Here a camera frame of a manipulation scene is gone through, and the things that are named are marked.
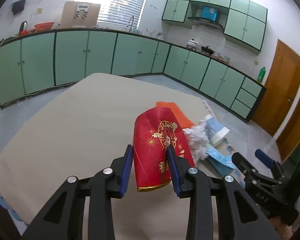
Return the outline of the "right human hand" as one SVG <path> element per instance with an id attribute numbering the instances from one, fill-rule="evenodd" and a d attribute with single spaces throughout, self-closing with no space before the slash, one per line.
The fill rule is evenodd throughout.
<path id="1" fill-rule="evenodd" d="M 258 207 L 267 217 L 280 239 L 291 239 L 299 229 L 300 212 L 296 208 L 286 205 L 262 206 L 261 204 L 258 204 Z"/>

